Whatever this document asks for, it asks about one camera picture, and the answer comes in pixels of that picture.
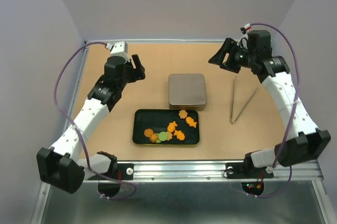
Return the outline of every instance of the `tin lid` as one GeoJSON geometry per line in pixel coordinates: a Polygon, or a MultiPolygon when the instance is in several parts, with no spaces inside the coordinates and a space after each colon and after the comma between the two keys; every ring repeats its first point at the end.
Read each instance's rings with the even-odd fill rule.
{"type": "Polygon", "coordinates": [[[171,106],[206,105],[204,76],[202,74],[171,74],[168,77],[168,102],[171,106]]]}

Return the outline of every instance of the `black tray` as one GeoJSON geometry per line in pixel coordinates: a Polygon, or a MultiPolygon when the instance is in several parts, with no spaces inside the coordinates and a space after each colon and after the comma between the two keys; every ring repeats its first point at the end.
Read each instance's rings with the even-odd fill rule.
{"type": "Polygon", "coordinates": [[[132,140],[136,144],[142,145],[196,145],[199,143],[199,117],[197,111],[186,110],[187,116],[193,118],[197,122],[196,128],[189,126],[185,120],[179,117],[180,110],[154,110],[140,109],[135,113],[135,121],[133,125],[132,140]],[[185,134],[185,140],[180,141],[173,136],[170,141],[161,143],[152,143],[148,137],[144,135],[145,129],[152,129],[155,133],[166,132],[169,123],[175,121],[177,123],[176,130],[181,130],[185,134]]]}

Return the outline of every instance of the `goldfish cracker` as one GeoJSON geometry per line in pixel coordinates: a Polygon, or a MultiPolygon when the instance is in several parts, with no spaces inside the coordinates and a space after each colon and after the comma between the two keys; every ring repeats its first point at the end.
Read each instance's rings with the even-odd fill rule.
{"type": "Polygon", "coordinates": [[[173,133],[176,126],[178,126],[178,125],[177,125],[177,123],[175,123],[175,121],[168,124],[168,127],[167,127],[168,132],[173,133]]]}
{"type": "Polygon", "coordinates": [[[174,135],[177,136],[177,139],[180,140],[180,141],[183,141],[185,140],[185,135],[182,131],[180,130],[175,130],[174,131],[174,135]]]}
{"type": "Polygon", "coordinates": [[[146,137],[149,138],[152,134],[153,134],[153,130],[152,130],[152,129],[145,129],[144,135],[145,135],[146,137]]]}
{"type": "Polygon", "coordinates": [[[195,122],[191,117],[187,117],[187,118],[186,118],[186,123],[187,123],[189,126],[192,126],[192,127],[196,128],[197,122],[195,122]]]}

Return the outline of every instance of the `gray wall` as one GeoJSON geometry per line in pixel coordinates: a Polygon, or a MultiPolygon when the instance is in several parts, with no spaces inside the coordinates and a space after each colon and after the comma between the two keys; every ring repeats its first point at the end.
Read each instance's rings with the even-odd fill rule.
{"type": "Polygon", "coordinates": [[[294,0],[63,0],[86,40],[224,38],[247,22],[280,25],[294,0]]]}
{"type": "MultiPolygon", "coordinates": [[[[332,140],[319,158],[324,185],[337,212],[337,0],[295,0],[280,28],[298,55],[302,91],[300,97],[321,129],[332,140]]],[[[276,54],[289,62],[292,56],[282,39],[274,40],[276,54]]]]}
{"type": "MultiPolygon", "coordinates": [[[[0,223],[30,223],[41,185],[36,153],[65,122],[53,85],[82,39],[62,0],[0,2],[0,223]]],[[[78,68],[66,72],[60,104],[68,105],[78,68]]]]}

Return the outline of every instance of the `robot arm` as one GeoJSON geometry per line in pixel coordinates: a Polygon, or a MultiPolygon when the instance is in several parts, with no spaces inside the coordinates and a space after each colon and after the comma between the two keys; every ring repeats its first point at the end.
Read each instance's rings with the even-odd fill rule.
{"type": "MultiPolygon", "coordinates": [[[[250,68],[271,95],[284,126],[287,126],[295,98],[289,67],[283,57],[272,57],[271,36],[268,31],[250,31],[246,37],[247,48],[227,38],[209,63],[234,73],[238,73],[241,66],[250,68]]],[[[331,138],[328,131],[321,131],[312,121],[300,99],[297,100],[291,123],[286,144],[278,159],[279,164],[285,167],[316,159],[331,138]]],[[[246,154],[242,167],[238,170],[247,176],[255,176],[261,172],[260,168],[272,166],[279,147],[280,144],[246,154]]]]}
{"type": "MultiPolygon", "coordinates": [[[[64,134],[49,149],[41,148],[36,156],[42,181],[69,193],[74,193],[84,179],[93,176],[84,159],[78,160],[82,146],[75,129],[84,142],[98,124],[111,112],[121,99],[126,84],[145,79],[145,69],[138,55],[132,55],[135,68],[127,55],[127,44],[118,42],[111,49],[111,56],[104,65],[104,74],[88,94],[84,105],[75,118],[76,127],[69,126],[64,134]]],[[[92,167],[99,173],[116,165],[116,157],[99,152],[90,158],[92,167]]]]}

